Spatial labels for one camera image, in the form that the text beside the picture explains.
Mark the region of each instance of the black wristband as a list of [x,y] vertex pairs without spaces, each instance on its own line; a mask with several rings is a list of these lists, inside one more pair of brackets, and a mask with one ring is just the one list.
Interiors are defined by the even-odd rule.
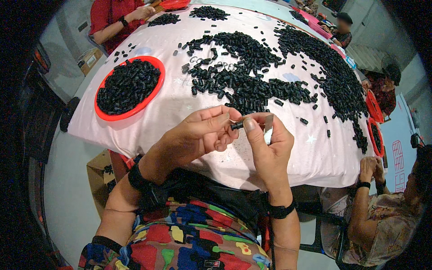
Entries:
[[124,19],[124,16],[120,17],[118,19],[119,22],[123,23],[124,27],[127,27],[129,25],[129,23]]
[[375,183],[375,186],[377,188],[377,195],[378,196],[384,194],[385,185],[386,185],[385,179],[384,179],[384,183],[382,183],[382,184],[378,184],[378,182]]
[[367,187],[368,189],[371,189],[371,183],[368,182],[358,182],[357,183],[357,189],[361,187]]
[[140,208],[154,210],[165,205],[168,193],[155,183],[143,178],[138,169],[138,164],[132,166],[128,175],[131,187],[141,193]]
[[284,219],[296,207],[297,207],[297,203],[295,202],[294,198],[292,199],[292,203],[290,204],[290,206],[286,208],[284,206],[273,206],[269,203],[267,214],[274,219]]

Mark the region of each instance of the hand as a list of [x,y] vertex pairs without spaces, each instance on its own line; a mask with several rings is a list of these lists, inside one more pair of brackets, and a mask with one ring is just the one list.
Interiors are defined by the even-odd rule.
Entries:
[[360,161],[360,181],[371,182],[372,175],[377,167],[377,159],[372,156],[362,158]]
[[377,160],[377,165],[375,172],[373,174],[375,181],[377,181],[378,184],[384,183],[384,169],[382,167],[382,159],[379,156],[375,157]]
[[331,30],[328,28],[327,25],[321,25],[321,28],[324,29],[326,32],[331,33]]
[[143,177],[151,166],[149,163],[155,164],[158,173],[166,176],[176,167],[207,153],[225,151],[227,145],[238,138],[238,130],[231,130],[231,120],[240,121],[241,113],[222,105],[193,112],[150,148],[144,156],[147,156],[147,164],[140,168]]
[[365,93],[367,94],[369,92],[369,89],[372,88],[372,84],[368,79],[364,79],[362,81],[362,87],[365,90]]
[[294,145],[294,136],[277,116],[273,118],[271,144],[266,144],[259,124],[264,124],[265,117],[270,114],[253,113],[246,115],[243,120],[243,127],[252,147],[255,168],[269,190],[289,185],[286,167]]
[[125,16],[125,19],[128,22],[133,21],[133,20],[141,20],[141,19],[146,19],[155,13],[156,13],[156,10],[152,6],[139,6],[139,7],[137,7],[136,10],[127,14]]

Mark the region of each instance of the red tray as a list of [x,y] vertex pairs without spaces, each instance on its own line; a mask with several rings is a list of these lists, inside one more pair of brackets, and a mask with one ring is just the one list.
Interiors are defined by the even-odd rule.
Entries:
[[[374,134],[372,133],[372,126],[371,125],[375,125],[378,129],[378,135],[379,135],[379,139],[381,141],[381,152],[378,151],[377,146],[375,144],[375,138],[374,138]],[[379,156],[380,158],[382,158],[384,156],[384,144],[382,142],[381,131],[379,130],[379,127],[373,118],[369,118],[368,130],[369,130],[369,136],[371,137],[372,145],[374,147],[375,154],[377,156]]]
[[[150,101],[157,95],[157,93],[159,92],[159,90],[162,87],[163,81],[165,79],[165,67],[162,64],[162,62],[153,57],[153,56],[137,56],[131,59],[128,59],[129,62],[132,62],[135,59],[141,59],[141,61],[148,61],[150,62],[154,67],[159,68],[161,75],[159,76],[159,81],[158,84],[156,85],[156,87],[154,88],[153,92],[143,100],[143,102],[141,102],[140,104],[138,104],[135,108],[133,108],[132,110],[125,112],[124,114],[119,114],[119,115],[108,115],[104,112],[101,111],[101,109],[99,109],[98,104],[96,102],[96,99],[98,97],[98,93],[99,93],[99,89],[105,87],[105,80],[108,78],[108,76],[112,75],[114,72],[114,69],[111,70],[110,73],[108,73],[108,75],[104,78],[104,80],[102,81],[101,85],[98,88],[98,91],[96,91],[96,96],[95,96],[95,111],[96,114],[103,120],[105,121],[118,121],[118,120],[122,120],[122,119],[126,119],[128,117],[131,117],[132,115],[138,113],[139,111],[141,111],[142,109],[144,109],[149,103]],[[121,64],[119,64],[119,66],[123,66],[125,65],[126,62],[123,62]]]
[[177,10],[184,7],[187,7],[191,0],[166,0],[160,3],[159,5],[166,10]]
[[381,109],[379,108],[378,102],[374,95],[369,90],[366,96],[366,106],[368,107],[371,117],[378,123],[384,123],[384,117],[382,116]]

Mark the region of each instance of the colorful patterned shirt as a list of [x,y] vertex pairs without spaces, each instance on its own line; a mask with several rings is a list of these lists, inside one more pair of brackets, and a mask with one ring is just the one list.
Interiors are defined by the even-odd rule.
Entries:
[[95,236],[79,270],[268,270],[271,259],[230,212],[191,200],[167,202],[167,215],[138,215],[126,246]]

